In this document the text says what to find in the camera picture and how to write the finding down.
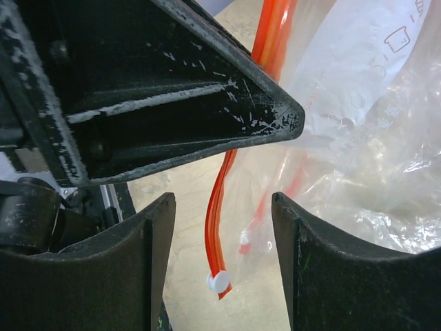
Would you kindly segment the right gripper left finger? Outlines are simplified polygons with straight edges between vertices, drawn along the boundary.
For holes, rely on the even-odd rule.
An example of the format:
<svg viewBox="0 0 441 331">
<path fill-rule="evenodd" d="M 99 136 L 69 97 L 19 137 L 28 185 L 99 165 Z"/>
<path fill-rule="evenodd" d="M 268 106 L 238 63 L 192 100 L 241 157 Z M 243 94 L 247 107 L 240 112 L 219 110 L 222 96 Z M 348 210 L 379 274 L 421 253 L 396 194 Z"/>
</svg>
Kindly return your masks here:
<svg viewBox="0 0 441 331">
<path fill-rule="evenodd" d="M 93 237 L 1 252 L 2 330 L 155 330 L 176 215 L 167 192 Z"/>
</svg>

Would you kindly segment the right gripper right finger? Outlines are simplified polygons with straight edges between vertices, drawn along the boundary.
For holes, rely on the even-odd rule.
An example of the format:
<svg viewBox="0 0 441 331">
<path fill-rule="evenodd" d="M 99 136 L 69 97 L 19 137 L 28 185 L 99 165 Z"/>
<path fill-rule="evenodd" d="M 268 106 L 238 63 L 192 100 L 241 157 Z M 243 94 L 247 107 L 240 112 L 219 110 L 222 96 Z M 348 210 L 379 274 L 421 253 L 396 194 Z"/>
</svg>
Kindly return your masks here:
<svg viewBox="0 0 441 331">
<path fill-rule="evenodd" d="M 369 243 L 280 192 L 271 214 L 292 330 L 440 329 L 439 249 Z"/>
</svg>

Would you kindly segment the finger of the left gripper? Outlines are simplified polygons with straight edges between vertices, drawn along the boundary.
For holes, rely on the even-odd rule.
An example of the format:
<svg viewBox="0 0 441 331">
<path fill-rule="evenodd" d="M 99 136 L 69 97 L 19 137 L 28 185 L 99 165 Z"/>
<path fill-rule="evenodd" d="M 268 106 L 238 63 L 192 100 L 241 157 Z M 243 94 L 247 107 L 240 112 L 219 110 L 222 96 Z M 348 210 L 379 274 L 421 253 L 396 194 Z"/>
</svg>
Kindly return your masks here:
<svg viewBox="0 0 441 331">
<path fill-rule="evenodd" d="M 1 2 L 1 151 L 17 172 L 127 182 L 304 122 L 195 1 Z"/>
</svg>

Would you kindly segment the clear orange-zip bag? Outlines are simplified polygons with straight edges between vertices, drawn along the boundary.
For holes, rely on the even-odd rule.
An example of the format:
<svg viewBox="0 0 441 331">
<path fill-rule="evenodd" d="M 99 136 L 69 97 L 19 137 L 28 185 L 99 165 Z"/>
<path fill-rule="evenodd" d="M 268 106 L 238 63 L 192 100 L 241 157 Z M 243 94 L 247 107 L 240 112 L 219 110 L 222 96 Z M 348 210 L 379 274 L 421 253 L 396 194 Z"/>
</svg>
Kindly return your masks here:
<svg viewBox="0 0 441 331">
<path fill-rule="evenodd" d="M 280 191 L 366 241 L 440 246 L 440 2 L 265 1 L 252 56 L 304 108 L 302 135 L 231 150 L 205 219 L 208 287 L 275 250 Z"/>
</svg>

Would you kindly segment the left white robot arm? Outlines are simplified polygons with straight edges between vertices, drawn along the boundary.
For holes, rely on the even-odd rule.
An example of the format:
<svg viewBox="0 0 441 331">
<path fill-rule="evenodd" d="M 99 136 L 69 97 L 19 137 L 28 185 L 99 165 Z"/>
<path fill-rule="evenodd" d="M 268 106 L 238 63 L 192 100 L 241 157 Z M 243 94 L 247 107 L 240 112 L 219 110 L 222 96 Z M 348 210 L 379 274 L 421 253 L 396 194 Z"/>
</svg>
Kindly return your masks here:
<svg viewBox="0 0 441 331">
<path fill-rule="evenodd" d="M 300 136 L 303 108 L 195 1 L 2 1 L 1 245 L 62 238 L 56 186 Z"/>
</svg>

